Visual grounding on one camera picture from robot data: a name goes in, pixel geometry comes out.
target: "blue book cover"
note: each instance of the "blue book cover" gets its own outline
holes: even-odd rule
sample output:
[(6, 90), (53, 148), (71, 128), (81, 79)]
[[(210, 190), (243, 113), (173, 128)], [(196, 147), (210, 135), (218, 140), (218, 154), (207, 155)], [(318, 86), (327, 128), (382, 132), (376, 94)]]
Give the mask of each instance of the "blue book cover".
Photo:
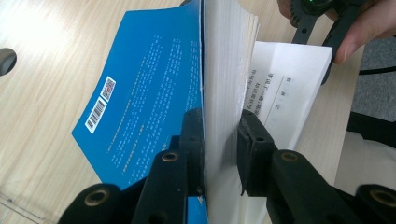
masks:
[[(201, 0), (125, 13), (105, 68), (72, 134), (104, 183), (126, 189), (202, 107)], [(189, 223), (207, 223), (189, 198)]]

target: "barcode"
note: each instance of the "barcode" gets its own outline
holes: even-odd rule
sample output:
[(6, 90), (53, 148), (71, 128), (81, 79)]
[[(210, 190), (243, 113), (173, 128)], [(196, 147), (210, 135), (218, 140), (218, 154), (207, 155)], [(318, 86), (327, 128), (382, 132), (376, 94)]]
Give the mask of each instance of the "barcode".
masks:
[(85, 126), (88, 128), (88, 130), (91, 133), (95, 132), (95, 129), (98, 126), (99, 121), (103, 116), (103, 113), (105, 113), (106, 107), (107, 107), (106, 101), (104, 101), (101, 97), (98, 97), (98, 100), (96, 101), (96, 104), (93, 107), (90, 116), (85, 122)]

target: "book pages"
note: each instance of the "book pages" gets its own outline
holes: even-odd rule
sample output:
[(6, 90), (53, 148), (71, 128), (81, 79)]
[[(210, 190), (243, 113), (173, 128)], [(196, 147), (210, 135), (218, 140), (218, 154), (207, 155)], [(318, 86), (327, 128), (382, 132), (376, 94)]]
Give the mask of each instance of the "book pages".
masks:
[(205, 169), (209, 223), (243, 223), (247, 199), (236, 168), (236, 127), (257, 18), (235, 0), (205, 1)]

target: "screw hole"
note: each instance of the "screw hole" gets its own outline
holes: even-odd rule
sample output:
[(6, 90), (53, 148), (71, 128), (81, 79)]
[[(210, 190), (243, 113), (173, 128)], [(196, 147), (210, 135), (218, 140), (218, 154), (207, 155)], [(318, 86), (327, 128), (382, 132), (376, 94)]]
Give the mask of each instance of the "screw hole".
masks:
[(13, 49), (0, 49), (0, 76), (9, 73), (17, 63), (17, 53)]
[(108, 189), (97, 189), (85, 197), (84, 203), (89, 207), (94, 207), (107, 201), (109, 196)]

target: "clamp jaw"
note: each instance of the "clamp jaw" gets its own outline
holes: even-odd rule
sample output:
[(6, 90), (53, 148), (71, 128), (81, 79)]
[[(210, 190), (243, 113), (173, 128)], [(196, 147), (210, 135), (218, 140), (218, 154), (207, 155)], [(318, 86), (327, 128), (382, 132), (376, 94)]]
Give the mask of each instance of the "clamp jaw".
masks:
[[(297, 25), (297, 30), (291, 43), (306, 44), (311, 36), (315, 23), (321, 15), (330, 9), (338, 14), (338, 20), (333, 24), (327, 34), (322, 46), (332, 48), (333, 62), (335, 53), (341, 45), (352, 23), (359, 15), (361, 6), (367, 0), (291, 0), (290, 15), (292, 22)], [(331, 66), (329, 66), (324, 84), (329, 77)]]
[(237, 166), (243, 190), (267, 197), (275, 224), (395, 223), (396, 191), (363, 185), (356, 196), (330, 186), (300, 153), (277, 150), (259, 119), (243, 111)]
[[(157, 154), (148, 177), (123, 191), (109, 184), (83, 190), (59, 223), (186, 224), (187, 197), (205, 197), (203, 137), (201, 110), (187, 112), (181, 135)], [(278, 150), (259, 119), (246, 110), (238, 126), (237, 168), (243, 191), (267, 197), (275, 224), (396, 222), (395, 190), (366, 185), (351, 196), (333, 188), (303, 155)]]

